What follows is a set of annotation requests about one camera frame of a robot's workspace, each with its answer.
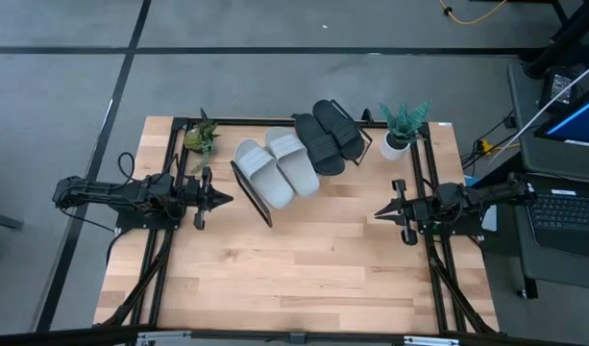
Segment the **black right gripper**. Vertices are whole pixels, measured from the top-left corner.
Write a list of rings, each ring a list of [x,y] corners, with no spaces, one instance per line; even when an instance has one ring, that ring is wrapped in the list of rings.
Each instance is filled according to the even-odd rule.
[[[405,180],[399,179],[392,182],[393,189],[397,192],[397,198],[376,212],[376,219],[386,220],[401,225],[403,219],[402,239],[406,245],[416,245],[417,235],[423,235],[428,227],[430,218],[430,198],[420,197],[416,199],[405,198]],[[384,215],[390,212],[397,214]]]

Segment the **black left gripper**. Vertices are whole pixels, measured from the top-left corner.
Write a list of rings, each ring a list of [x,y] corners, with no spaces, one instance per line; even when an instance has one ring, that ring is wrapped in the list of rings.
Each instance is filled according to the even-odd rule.
[[[233,201],[231,195],[214,189],[210,193],[212,200],[209,202],[209,187],[211,179],[211,170],[206,166],[202,168],[200,179],[197,179],[194,176],[189,176],[184,185],[185,205],[187,207],[195,207],[197,210],[193,219],[193,225],[197,230],[203,230],[205,228],[204,214],[209,206],[211,209],[216,209]]]

